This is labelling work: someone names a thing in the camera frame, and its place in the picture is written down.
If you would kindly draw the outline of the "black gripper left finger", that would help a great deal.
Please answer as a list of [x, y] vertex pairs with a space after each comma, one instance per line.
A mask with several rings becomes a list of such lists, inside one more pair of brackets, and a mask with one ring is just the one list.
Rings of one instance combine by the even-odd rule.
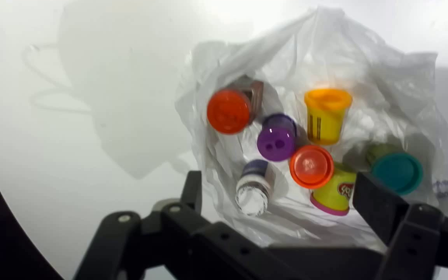
[[116, 211], [94, 232], [73, 280], [144, 280], [164, 266], [177, 280], [264, 280], [261, 250], [202, 213], [202, 174], [189, 171], [174, 201], [144, 218]]

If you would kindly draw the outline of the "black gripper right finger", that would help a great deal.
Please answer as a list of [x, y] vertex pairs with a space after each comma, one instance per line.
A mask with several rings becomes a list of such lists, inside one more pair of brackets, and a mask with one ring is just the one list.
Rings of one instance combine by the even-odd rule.
[[387, 246], [376, 280], [432, 280], [448, 269], [448, 216], [423, 202], [406, 202], [370, 174], [359, 174], [353, 205]]

